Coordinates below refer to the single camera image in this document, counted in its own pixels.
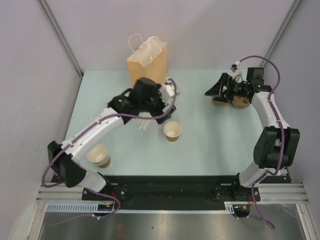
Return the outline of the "single brown paper cup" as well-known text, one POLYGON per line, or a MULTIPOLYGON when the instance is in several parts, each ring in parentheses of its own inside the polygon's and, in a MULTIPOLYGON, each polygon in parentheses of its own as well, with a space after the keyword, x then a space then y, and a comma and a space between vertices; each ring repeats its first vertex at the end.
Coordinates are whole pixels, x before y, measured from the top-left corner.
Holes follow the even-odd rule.
POLYGON ((175 142, 181 135, 182 127, 178 122, 170 121, 164 125, 163 132, 169 142, 175 142))

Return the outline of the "stack of brown paper cups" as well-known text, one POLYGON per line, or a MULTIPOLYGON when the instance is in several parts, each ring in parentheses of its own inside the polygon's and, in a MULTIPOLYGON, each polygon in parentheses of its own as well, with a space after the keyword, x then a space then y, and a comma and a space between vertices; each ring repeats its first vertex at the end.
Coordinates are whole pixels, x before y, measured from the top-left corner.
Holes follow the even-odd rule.
POLYGON ((111 163, 108 149, 103 144, 98 144, 87 153, 87 159, 99 168, 107 168, 111 163))

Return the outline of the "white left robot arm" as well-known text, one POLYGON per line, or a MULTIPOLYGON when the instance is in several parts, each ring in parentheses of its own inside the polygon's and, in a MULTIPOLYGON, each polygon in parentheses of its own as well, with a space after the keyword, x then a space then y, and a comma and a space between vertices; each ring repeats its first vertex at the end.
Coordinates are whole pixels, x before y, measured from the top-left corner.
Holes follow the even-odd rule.
POLYGON ((113 130, 131 119, 155 120, 158 124, 170 119, 176 110, 179 94, 176 82, 167 78, 163 84, 142 77, 132 88, 115 96, 87 127, 61 143, 52 141, 47 146, 49 169, 67 188, 81 186, 93 191, 100 200, 110 196, 110 182, 99 172, 81 166, 83 157, 113 130))

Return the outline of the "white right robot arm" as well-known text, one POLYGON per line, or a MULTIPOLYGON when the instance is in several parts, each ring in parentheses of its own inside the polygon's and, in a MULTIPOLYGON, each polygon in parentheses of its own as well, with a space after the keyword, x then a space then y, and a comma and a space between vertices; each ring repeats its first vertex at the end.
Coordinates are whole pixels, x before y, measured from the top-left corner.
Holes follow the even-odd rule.
POLYGON ((262 125, 262 133, 253 149, 253 161, 232 181, 230 194, 236 201, 246 201, 254 187, 269 176, 278 176, 292 165, 300 131, 284 120, 277 107, 273 89, 265 84, 264 69, 249 67, 246 79, 234 68, 224 72, 217 83, 205 92, 215 105, 232 104, 245 108, 252 105, 262 125))

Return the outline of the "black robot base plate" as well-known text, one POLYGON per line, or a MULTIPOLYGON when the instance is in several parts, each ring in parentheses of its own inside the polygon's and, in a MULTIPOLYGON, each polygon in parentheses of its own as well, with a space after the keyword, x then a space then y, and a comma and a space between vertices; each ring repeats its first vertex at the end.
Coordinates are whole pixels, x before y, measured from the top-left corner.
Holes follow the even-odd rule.
POLYGON ((225 202, 247 202, 257 188, 240 185, 238 175, 115 176, 102 194, 114 193, 121 210, 213 211, 225 202))

